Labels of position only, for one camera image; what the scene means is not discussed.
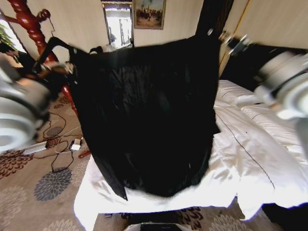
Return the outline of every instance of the window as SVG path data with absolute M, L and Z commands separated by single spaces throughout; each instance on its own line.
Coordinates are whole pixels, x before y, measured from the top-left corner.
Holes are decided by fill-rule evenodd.
M 102 1 L 109 44 L 116 49 L 133 45 L 132 2 Z
M 0 17 L 0 41 L 18 51 L 26 52 L 10 25 Z

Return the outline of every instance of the floral carpet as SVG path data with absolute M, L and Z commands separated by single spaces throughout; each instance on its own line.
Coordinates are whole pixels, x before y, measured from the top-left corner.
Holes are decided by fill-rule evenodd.
M 88 148 L 84 142 L 81 150 L 72 154 L 65 149 L 75 138 L 81 138 L 82 133 L 77 128 L 65 135 L 78 127 L 79 122 L 63 95 L 51 104 L 50 113 L 50 121 L 42 127 L 37 139 L 38 142 L 47 141 L 47 150 L 33 155 L 22 155 L 22 151 L 0 155 L 0 231 L 84 230 L 74 215 L 73 205 L 89 160 L 89 156 L 79 159 L 78 155 Z M 56 155 L 55 148 L 64 153 Z M 100 214 L 94 230 L 123 231 L 129 224 L 172 222 L 188 224 L 200 231 L 281 231 L 262 210 L 249 221 L 240 221 L 240 218 L 243 215 L 234 200 L 229 208 L 194 207 L 151 214 Z

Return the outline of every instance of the green plant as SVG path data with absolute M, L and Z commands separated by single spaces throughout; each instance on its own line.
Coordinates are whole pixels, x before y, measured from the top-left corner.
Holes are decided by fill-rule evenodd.
M 11 41 L 11 37 L 5 32 L 5 29 L 7 28 L 0 24 L 0 41 L 14 48 L 14 43 Z

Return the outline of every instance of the power strip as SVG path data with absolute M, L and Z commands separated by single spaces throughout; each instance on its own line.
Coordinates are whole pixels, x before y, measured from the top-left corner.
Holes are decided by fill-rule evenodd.
M 33 154 L 33 153 L 37 153 L 37 152 L 46 150 L 47 149 L 46 143 L 47 143 L 47 141 L 44 141 L 44 142 L 41 142 L 41 143 L 35 143 L 35 144 L 27 147 L 24 150 L 23 155 L 30 155 L 30 154 Z

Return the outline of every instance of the black stitching line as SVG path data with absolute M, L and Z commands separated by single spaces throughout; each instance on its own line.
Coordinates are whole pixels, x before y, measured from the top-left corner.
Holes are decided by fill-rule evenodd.
M 251 119 L 254 119 L 256 116 L 258 116 L 258 115 L 261 115 L 261 114 L 270 114 L 271 112 L 264 112 L 264 113 L 260 113 L 260 114 L 257 114 L 257 115 L 255 115 L 254 117 L 252 117 Z
M 222 123 L 230 130 L 230 132 L 232 133 L 233 137 L 235 138 L 235 140 L 239 143 L 239 145 L 245 150 L 245 152 L 250 156 L 250 158 L 263 170 L 263 172 L 266 174 L 266 176 L 268 177 L 269 181 L 271 182 L 272 186 L 274 189 L 275 185 L 273 183 L 273 181 L 270 179 L 270 176 L 267 174 L 267 172 L 264 170 L 264 168 L 248 153 L 248 151 L 244 148 L 244 146 L 241 145 L 241 143 L 237 140 L 237 138 L 235 137 L 234 133 L 232 132 L 232 130 L 225 124 L 225 122 L 223 122 L 223 120 L 220 118 L 220 116 L 216 113 L 216 115 L 219 117 L 219 119 L 222 121 Z
M 239 90 L 230 90 L 230 91 L 227 91 L 226 93 L 224 93 L 224 94 L 222 95 L 222 97 L 224 97 L 225 94 L 230 93 L 230 92 L 234 92 L 234 91 L 239 91 Z

